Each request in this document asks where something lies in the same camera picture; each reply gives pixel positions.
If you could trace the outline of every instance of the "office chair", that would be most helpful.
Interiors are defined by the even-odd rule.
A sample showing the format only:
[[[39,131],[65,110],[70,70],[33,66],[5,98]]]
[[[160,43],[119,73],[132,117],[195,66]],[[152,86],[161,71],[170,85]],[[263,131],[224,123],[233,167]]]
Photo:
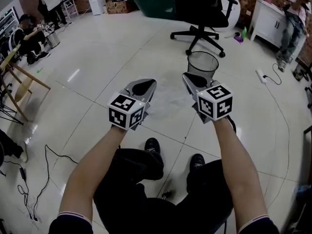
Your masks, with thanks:
[[[192,49],[201,38],[211,43],[221,52],[219,56],[225,57],[224,49],[217,44],[210,36],[219,39],[219,34],[213,32],[206,32],[205,27],[223,28],[229,25],[228,18],[230,16],[232,5],[238,4],[235,0],[228,0],[229,7],[226,15],[222,13],[221,0],[175,0],[175,14],[178,20],[182,20],[191,24],[198,25],[198,29],[194,26],[190,27],[189,31],[172,32],[170,38],[175,36],[195,36],[189,49],[185,51],[186,55],[192,53]]]

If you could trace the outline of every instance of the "forearm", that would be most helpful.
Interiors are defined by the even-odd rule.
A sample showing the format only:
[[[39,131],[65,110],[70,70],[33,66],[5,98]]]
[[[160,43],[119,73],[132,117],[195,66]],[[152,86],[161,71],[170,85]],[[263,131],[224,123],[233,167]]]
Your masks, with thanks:
[[[30,33],[29,35],[26,35],[24,37],[25,41],[28,41],[31,37],[35,36],[38,33],[38,30],[36,29],[34,32]]]
[[[238,226],[266,214],[258,172],[245,147],[225,118],[215,121],[223,173],[232,195]]]
[[[114,154],[125,134],[126,131],[121,128],[111,128],[79,162],[68,179],[60,212],[70,209],[75,213],[83,214],[92,219],[93,195],[106,175]]]

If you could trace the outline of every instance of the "green bottle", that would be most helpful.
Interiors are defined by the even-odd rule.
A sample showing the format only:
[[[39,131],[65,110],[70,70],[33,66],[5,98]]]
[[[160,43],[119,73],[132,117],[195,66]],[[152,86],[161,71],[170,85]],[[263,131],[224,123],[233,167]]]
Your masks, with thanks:
[[[247,34],[247,29],[246,27],[243,29],[243,32],[242,32],[242,39],[244,39],[246,37],[246,34]]]

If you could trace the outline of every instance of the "wooden stool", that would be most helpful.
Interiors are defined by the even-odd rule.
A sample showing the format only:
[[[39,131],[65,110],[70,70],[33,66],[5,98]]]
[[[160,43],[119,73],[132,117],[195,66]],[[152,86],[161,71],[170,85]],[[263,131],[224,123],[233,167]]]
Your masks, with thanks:
[[[0,70],[1,72],[4,71],[4,69],[7,69],[11,75],[20,83],[19,88],[15,94],[15,98],[13,98],[12,94],[10,93],[8,87],[6,86],[3,77],[0,75],[0,81],[4,86],[4,89],[6,90],[9,98],[11,99],[11,101],[13,102],[13,104],[15,105],[15,107],[17,108],[17,110],[19,111],[19,113],[23,116],[23,118],[28,121],[27,117],[25,116],[25,114],[23,113],[23,111],[20,109],[20,107],[18,106],[17,102],[19,102],[21,99],[23,99],[23,97],[25,96],[25,94],[27,93],[27,91],[29,93],[32,94],[32,92],[29,90],[31,83],[33,81],[39,83],[41,86],[47,88],[47,89],[51,89],[48,85],[46,85],[45,83],[43,83],[42,81],[40,81],[39,79],[37,79],[36,77],[32,76],[30,73],[26,72],[25,70],[23,70],[21,67],[19,67],[17,64],[13,63],[11,61],[11,59],[13,58],[13,56],[16,54],[16,52],[19,50],[20,48],[20,44],[18,46],[16,46],[16,48],[14,48],[9,55],[7,56],[7,58],[5,58],[5,60],[3,61],[3,63],[0,65]],[[21,73],[23,73],[24,75],[26,75],[28,78],[22,82],[17,75],[11,70],[11,68],[9,67],[9,65],[13,66],[14,68],[16,68],[17,70],[19,70]]]

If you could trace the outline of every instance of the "white tile floor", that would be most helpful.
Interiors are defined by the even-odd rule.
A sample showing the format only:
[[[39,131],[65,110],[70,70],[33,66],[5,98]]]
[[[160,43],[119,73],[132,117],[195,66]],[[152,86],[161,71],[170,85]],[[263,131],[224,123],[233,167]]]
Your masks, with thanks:
[[[170,200],[180,202],[186,195],[190,157],[201,153],[206,162],[220,158],[214,128],[211,123],[203,125],[195,115],[192,98],[181,79],[187,71],[185,50],[192,38],[169,38],[171,32],[188,28],[187,23],[147,18],[140,11],[96,17],[87,14],[59,34],[61,44],[51,51],[49,58],[32,66],[27,66],[25,60],[20,63],[52,88],[46,94],[43,87],[32,85],[33,94],[21,102],[31,119],[24,126],[0,119],[1,129],[12,139],[28,143],[29,162],[23,166],[28,177],[30,207],[47,180],[44,145],[48,144],[58,154],[80,160],[110,128],[105,107],[112,92],[135,79],[157,80],[149,117],[135,132],[129,131],[122,143],[122,147],[142,149],[150,137],[160,142],[164,177],[143,182],[147,196],[157,197],[171,189],[175,197]],[[268,83],[290,128],[288,154],[287,125],[255,73],[261,69],[278,80],[272,70],[273,52],[258,40],[246,39],[239,44],[233,39],[224,39],[227,35],[230,33],[220,35],[219,44],[224,47],[226,57],[217,56],[220,66],[214,78],[234,91],[231,115],[237,135],[259,171],[269,214],[281,229],[293,201],[293,191],[306,174],[307,144],[310,151],[310,144],[302,135],[312,124],[304,92],[306,84],[292,77],[295,63],[285,73],[279,72],[282,85]],[[215,48],[200,41],[194,50],[214,53]],[[15,233],[47,233],[57,216],[62,192],[75,164],[51,152],[47,158],[51,181],[39,200],[36,211],[39,223],[36,224],[30,221],[23,197],[17,191],[17,185],[23,185],[18,168],[12,164],[1,167],[8,176],[0,176],[0,216]],[[96,209],[93,228],[96,234],[107,233]],[[235,233],[233,213],[227,233]]]

